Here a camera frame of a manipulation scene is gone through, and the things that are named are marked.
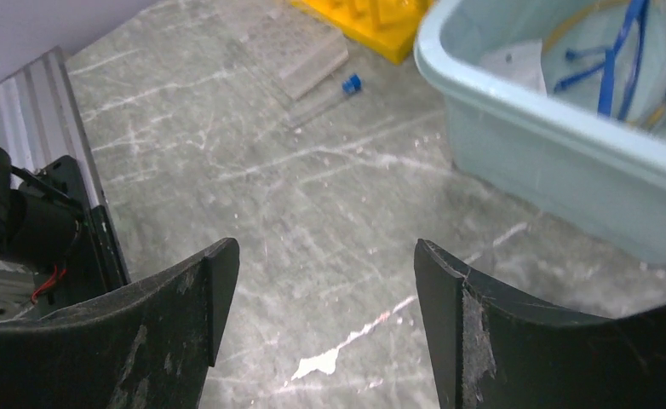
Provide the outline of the small white plastic bag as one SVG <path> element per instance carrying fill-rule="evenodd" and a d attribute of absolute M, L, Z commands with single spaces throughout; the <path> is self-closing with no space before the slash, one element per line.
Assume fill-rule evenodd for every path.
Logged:
<path fill-rule="evenodd" d="M 525 40 L 485 53 L 479 66 L 492 75 L 546 95 L 542 56 L 541 38 Z"/>

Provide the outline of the teal plastic bin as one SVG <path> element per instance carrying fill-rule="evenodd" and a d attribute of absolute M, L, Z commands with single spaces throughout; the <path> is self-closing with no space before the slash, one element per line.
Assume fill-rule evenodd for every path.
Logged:
<path fill-rule="evenodd" d="M 598 82 L 555 94 L 557 79 L 581 71 L 567 48 L 603 44 L 609 17 L 572 32 L 543 54 L 548 93 L 479 66 L 487 52 L 544 41 L 595 1 L 439 1 L 417 33 L 414 57 L 443 96 L 455 164 L 506 193 L 573 223 L 652 264 L 666 264 L 666 123 L 647 131 L 596 112 Z"/>

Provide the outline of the blue safety goggles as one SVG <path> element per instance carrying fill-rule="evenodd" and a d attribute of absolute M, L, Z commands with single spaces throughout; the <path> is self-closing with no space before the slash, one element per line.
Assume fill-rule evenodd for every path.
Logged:
<path fill-rule="evenodd" d="M 562 38 L 567 31 L 585 20 L 590 14 L 614 8 L 624 4 L 626 9 L 623 15 L 621 27 L 610 45 L 600 45 L 588 49 L 567 49 L 564 53 L 564 59 L 568 62 L 581 60 L 586 57 L 602 55 L 603 60 L 593 64 L 591 67 L 559 79 L 554 85 L 554 92 L 563 92 L 582 81 L 593 77 L 599 73 L 601 75 L 600 91 L 598 97 L 597 113 L 603 116 L 611 117 L 615 96 L 616 65 L 617 58 L 623 51 L 626 42 L 633 30 L 637 31 L 636 47 L 632 58 L 629 76 L 624 82 L 621 105 L 619 107 L 616 119 L 624 121 L 629 115 L 629 110 L 634 101 L 634 94 L 637 90 L 640 70 L 644 57 L 644 48 L 646 42 L 646 31 L 648 25 L 649 10 L 651 2 L 647 0 L 633 1 L 602 1 L 590 5 L 574 14 L 568 20 L 565 20 L 554 30 L 550 38 L 545 42 L 544 49 L 550 49 Z"/>

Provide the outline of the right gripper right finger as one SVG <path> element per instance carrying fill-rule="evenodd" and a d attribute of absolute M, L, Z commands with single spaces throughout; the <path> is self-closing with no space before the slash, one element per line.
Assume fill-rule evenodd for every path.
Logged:
<path fill-rule="evenodd" d="M 546 302 L 421 239 L 418 301 L 443 408 L 666 408 L 666 304 L 619 319 Z"/>

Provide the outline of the amber rubber tube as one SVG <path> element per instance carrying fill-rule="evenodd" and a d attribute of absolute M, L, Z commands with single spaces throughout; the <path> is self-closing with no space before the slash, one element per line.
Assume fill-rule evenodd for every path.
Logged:
<path fill-rule="evenodd" d="M 598 2 L 602 1 L 595 1 L 590 5 L 596 4 Z M 620 122 L 631 124 L 642 130 L 655 131 L 656 129 L 660 128 L 664 123 L 666 123 L 666 1 L 650 1 L 650 2 L 652 4 L 648 16 L 646 42 L 644 48 L 643 62 L 640 70 L 640 78 L 637 90 L 635 91 L 634 94 L 634 101 L 632 107 L 629 110 L 629 115 L 626 120 Z M 581 50 L 600 45 L 612 44 L 613 40 L 617 35 L 618 29 L 622 25 L 625 9 L 626 6 L 622 4 L 614 8 L 590 14 L 585 20 L 581 21 L 571 30 L 567 31 L 566 34 L 562 38 L 560 38 L 559 41 L 557 41 L 553 47 L 547 50 L 543 48 L 543 54 L 547 54 L 548 52 L 556 49 L 558 43 L 564 40 L 566 37 L 570 36 L 572 32 L 585 32 L 587 29 L 590 28 L 592 22 L 596 20 L 603 20 L 606 16 L 610 18 L 608 22 L 611 25 L 611 35 L 606 38 L 603 44 L 597 44 L 594 46 L 589 46 L 587 48 L 580 48 L 580 49 L 576 48 L 567 48 L 567 49 Z M 577 12 L 571 14 L 566 19 L 562 20 L 551 31 L 548 37 L 543 41 L 543 47 L 545 42 L 550 38 L 551 34 L 554 32 L 554 30 L 556 30 L 556 28 L 560 26 L 562 22 L 568 20 Z M 631 67 L 632 58 L 634 56 L 634 49 L 636 47 L 636 37 L 637 37 L 637 31 L 633 30 L 630 34 L 628 41 L 626 42 L 626 45 L 623 48 L 623 51 L 617 58 L 617 65 L 616 65 L 617 84 L 615 87 L 612 116 L 608 118 L 616 119 L 616 116 L 618 114 L 622 100 L 624 82 L 629 76 L 629 70 Z M 567 49 L 561 50 L 560 52 L 561 59 L 566 63 L 572 65 L 579 63 L 581 61 L 586 62 L 587 64 L 586 67 L 583 68 L 581 71 L 603 60 L 602 55 L 595 55 L 583 58 L 581 60 L 568 62 L 564 59 L 564 53 Z M 596 100 L 596 112 L 597 112 L 598 97 L 600 91 L 600 80 L 601 80 L 601 75 L 599 73 L 560 93 L 565 93 L 566 91 L 573 89 L 578 85 L 588 82 L 592 79 L 595 79 L 598 82 L 598 93 Z"/>

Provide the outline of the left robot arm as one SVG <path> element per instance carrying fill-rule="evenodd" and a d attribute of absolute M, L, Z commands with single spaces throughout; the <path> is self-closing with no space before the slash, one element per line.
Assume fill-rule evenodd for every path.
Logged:
<path fill-rule="evenodd" d="M 0 147 L 0 260 L 32 267 L 64 262 L 83 232 L 80 204 Z"/>

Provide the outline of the yellow test tube rack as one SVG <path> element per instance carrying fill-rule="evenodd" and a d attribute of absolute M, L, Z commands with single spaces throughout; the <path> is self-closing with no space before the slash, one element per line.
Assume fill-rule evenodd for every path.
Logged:
<path fill-rule="evenodd" d="M 333 26 L 395 65 L 411 53 L 434 0 L 296 0 L 294 7 Z"/>

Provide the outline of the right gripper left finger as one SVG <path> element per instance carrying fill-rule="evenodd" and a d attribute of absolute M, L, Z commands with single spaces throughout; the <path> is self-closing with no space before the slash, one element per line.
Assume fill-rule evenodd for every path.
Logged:
<path fill-rule="evenodd" d="M 240 267 L 225 238 L 38 320 L 0 323 L 0 408 L 195 408 Z"/>

